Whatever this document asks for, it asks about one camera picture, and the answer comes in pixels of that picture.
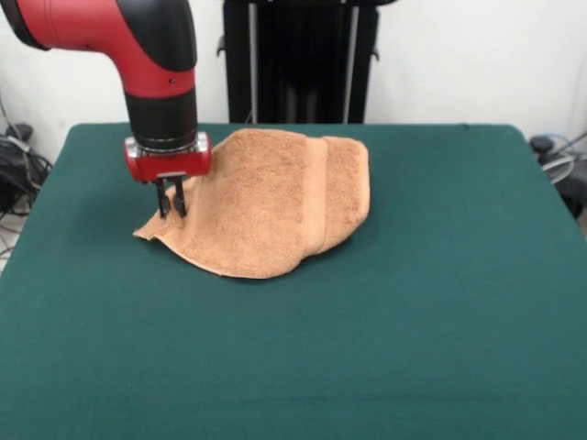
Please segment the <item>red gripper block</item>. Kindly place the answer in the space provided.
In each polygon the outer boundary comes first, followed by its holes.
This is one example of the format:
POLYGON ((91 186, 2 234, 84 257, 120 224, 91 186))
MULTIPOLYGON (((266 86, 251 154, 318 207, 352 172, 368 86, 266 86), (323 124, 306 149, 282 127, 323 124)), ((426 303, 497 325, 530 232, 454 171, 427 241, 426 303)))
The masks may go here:
POLYGON ((195 142, 188 148, 165 151, 149 151, 133 137, 127 137, 124 145, 125 162, 136 182, 155 182, 159 213, 165 219, 171 210, 171 202, 165 191, 164 179, 172 179, 175 186, 173 205, 180 217, 187 216, 184 199, 183 177, 207 174, 212 164, 212 143, 205 132, 198 132, 195 142))

